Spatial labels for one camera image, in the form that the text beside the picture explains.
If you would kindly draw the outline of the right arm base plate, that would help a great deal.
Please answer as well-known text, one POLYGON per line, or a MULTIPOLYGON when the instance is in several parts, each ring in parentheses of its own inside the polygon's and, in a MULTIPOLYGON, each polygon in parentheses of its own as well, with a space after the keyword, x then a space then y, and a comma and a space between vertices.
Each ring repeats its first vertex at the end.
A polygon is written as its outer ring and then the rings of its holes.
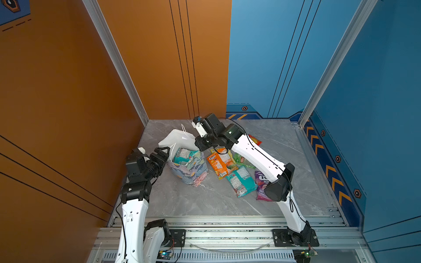
POLYGON ((313 229, 306 234, 295 233, 289 229, 273 229, 272 234, 275 247, 320 246, 319 239, 313 229))

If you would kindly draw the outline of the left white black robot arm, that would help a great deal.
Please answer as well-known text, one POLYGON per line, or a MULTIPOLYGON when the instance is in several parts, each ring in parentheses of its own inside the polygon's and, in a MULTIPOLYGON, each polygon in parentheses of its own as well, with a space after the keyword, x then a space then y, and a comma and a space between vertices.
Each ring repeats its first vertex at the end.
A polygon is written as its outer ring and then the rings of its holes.
POLYGON ((162 174, 169 152, 169 147, 157 147, 147 155, 139 148, 126 157, 127 182, 120 194, 122 212, 117 213, 122 221, 117 263, 155 263, 161 245, 170 239, 164 219, 145 225, 152 179, 162 174))

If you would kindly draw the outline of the floral paper gift bag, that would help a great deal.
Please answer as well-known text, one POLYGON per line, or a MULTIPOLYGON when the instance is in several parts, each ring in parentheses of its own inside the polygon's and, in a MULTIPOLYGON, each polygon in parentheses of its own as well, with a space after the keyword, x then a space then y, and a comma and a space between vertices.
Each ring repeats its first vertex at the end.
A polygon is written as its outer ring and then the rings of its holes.
POLYGON ((185 129, 173 129, 159 147, 169 147, 168 165, 183 183, 198 187, 206 178, 208 169, 204 153, 195 145, 195 137, 185 129))

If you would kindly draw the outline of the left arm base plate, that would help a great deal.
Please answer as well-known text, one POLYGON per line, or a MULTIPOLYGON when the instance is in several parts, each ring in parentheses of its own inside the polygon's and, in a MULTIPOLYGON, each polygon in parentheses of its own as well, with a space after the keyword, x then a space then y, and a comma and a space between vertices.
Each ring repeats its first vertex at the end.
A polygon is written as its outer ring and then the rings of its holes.
POLYGON ((164 241, 161 247, 183 248, 186 241, 185 229, 169 229, 164 231, 164 241))

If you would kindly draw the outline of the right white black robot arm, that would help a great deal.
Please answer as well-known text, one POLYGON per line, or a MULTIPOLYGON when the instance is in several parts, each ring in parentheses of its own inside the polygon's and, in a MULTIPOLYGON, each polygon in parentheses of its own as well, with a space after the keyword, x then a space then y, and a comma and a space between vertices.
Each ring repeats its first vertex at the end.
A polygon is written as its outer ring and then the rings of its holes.
POLYGON ((220 124, 218 127, 221 130, 205 128, 200 123, 195 124, 194 128, 199 133, 195 145, 201 151, 217 146, 224 147, 250 161, 269 180, 264 191, 277 203, 286 219, 287 242, 300 247, 309 245, 312 228, 296 205, 293 194, 294 165, 284 164, 271 157, 255 144, 241 127, 235 124, 228 127, 220 124))

